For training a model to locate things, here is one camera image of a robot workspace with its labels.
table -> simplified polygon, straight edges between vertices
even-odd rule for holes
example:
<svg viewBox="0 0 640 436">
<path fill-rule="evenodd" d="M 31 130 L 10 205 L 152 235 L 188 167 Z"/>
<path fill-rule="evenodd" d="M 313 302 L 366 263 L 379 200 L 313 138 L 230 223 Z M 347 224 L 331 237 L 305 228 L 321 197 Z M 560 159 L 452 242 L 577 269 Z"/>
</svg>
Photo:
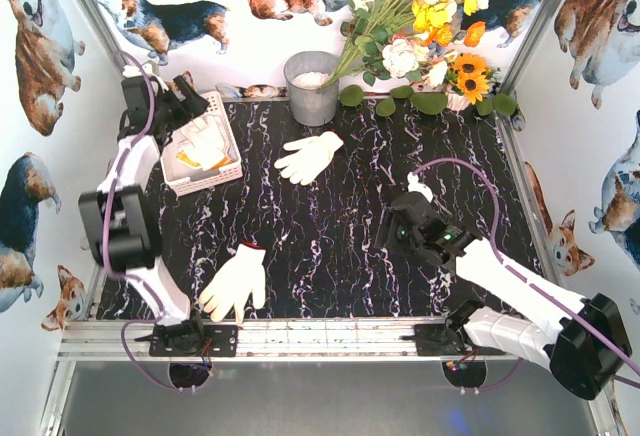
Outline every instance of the table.
<svg viewBox="0 0 640 436">
<path fill-rule="evenodd" d="M 177 285 L 197 295 L 242 241 L 267 249 L 267 301 L 246 317 L 354 318 L 431 316 L 467 299 L 508 307 L 483 288 L 427 264 L 373 248 L 382 207 L 407 188 L 407 173 L 439 157 L 457 157 L 494 182 L 500 201 L 498 247 L 539 271 L 524 210 L 495 123 L 470 112 L 420 116 L 399 104 L 375 116 L 375 99 L 340 108 L 322 128 L 297 124 L 287 101 L 226 103 L 243 161 L 242 179 L 177 198 L 156 167 L 147 195 L 163 235 L 163 257 Z M 331 166 L 308 186 L 293 186 L 273 163 L 284 143 L 335 131 L 345 142 Z M 454 165 L 423 174 L 452 217 L 488 233 L 491 198 Z M 107 280 L 97 319 L 152 319 L 135 290 Z"/>
</svg>

glove cuff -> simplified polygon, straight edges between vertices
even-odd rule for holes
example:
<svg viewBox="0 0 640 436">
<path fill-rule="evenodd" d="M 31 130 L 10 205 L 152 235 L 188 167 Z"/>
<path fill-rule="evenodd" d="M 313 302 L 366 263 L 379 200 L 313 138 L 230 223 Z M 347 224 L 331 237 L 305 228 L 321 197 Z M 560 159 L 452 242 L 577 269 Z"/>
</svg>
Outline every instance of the glove cuff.
<svg viewBox="0 0 640 436">
<path fill-rule="evenodd" d="M 332 153 L 335 153 L 344 144 L 344 142 L 333 131 L 326 131 L 322 133 L 322 135 L 320 135 L 320 141 L 322 141 L 322 144 L 329 148 Z"/>
<path fill-rule="evenodd" d="M 264 261 L 264 256 L 267 254 L 266 249 L 259 248 L 251 243 L 242 243 L 238 246 L 238 251 L 236 252 L 237 258 L 242 258 L 245 261 L 250 261 L 256 264 L 262 264 Z"/>
</svg>

gray floor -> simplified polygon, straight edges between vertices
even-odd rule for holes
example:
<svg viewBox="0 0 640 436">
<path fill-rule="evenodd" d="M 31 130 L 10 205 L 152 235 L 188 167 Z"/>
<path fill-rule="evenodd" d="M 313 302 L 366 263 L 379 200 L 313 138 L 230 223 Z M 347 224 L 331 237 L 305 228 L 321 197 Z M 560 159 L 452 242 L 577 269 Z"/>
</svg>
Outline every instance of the gray floor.
<svg viewBox="0 0 640 436">
<path fill-rule="evenodd" d="M 489 363 L 487 383 L 512 362 Z M 166 364 L 146 366 L 166 378 Z M 586 403 L 523 365 L 475 396 L 448 389 L 440 363 L 226 363 L 195 396 L 157 389 L 130 363 L 78 363 L 67 436 L 595 434 Z"/>
</svg>

metal frame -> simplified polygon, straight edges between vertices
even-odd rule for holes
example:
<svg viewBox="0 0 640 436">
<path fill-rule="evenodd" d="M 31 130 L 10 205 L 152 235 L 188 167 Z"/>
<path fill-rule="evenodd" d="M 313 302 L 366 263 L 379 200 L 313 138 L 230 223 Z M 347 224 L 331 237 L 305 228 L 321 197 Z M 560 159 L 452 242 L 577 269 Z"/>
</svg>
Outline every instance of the metal frame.
<svg viewBox="0 0 640 436">
<path fill-rule="evenodd" d="M 99 8 L 93 0 L 77 0 L 88 18 L 92 29 L 105 51 L 114 54 L 119 48 Z M 535 49 L 537 40 L 561 0 L 544 0 L 523 44 L 505 76 L 503 90 L 511 93 Z M 124 61 L 114 60 L 119 68 Z M 544 243 L 544 228 L 539 209 L 528 186 L 522 164 L 522 156 L 510 124 L 497 121 L 498 131 L 505 146 L 505 153 L 512 169 L 516 188 L 521 198 L 527 222 L 543 273 L 554 283 L 564 286 Z M 41 435 L 59 436 L 67 397 L 71 388 L 77 361 L 123 361 L 126 354 L 120 341 L 120 321 L 95 321 L 105 274 L 96 269 L 89 285 L 90 302 L 87 305 L 88 321 L 69 323 L 62 335 L 52 383 L 41 422 Z M 249 321 L 240 330 L 237 356 L 244 362 L 260 361 L 443 361 L 454 355 L 419 357 L 415 343 L 402 341 L 400 336 L 413 334 L 414 324 L 439 324 L 443 318 L 360 318 L 360 319 L 312 319 Z M 141 361 L 171 361 L 170 358 L 148 356 L 149 343 L 136 343 L 133 339 L 150 333 L 144 324 L 129 328 L 127 341 L 134 356 Z M 515 360 L 512 355 L 486 356 L 486 360 Z M 199 361 L 198 358 L 180 358 L 181 361 Z M 598 429 L 597 436 L 617 434 L 616 423 L 605 393 L 590 404 L 592 417 Z"/>
</svg>

sunflower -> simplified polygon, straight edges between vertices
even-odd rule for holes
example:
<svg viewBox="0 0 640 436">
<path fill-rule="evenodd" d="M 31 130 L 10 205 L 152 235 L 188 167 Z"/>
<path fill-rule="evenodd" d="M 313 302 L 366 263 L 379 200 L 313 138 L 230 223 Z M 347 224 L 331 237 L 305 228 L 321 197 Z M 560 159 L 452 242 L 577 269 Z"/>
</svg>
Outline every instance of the sunflower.
<svg viewBox="0 0 640 436">
<path fill-rule="evenodd" d="M 476 54 L 461 54 L 456 58 L 453 70 L 464 74 L 480 74 L 487 70 L 487 62 Z"/>
<path fill-rule="evenodd" d="M 471 104 L 482 101 L 489 92 L 489 82 L 483 74 L 458 73 L 458 89 L 464 93 Z"/>
</svg>

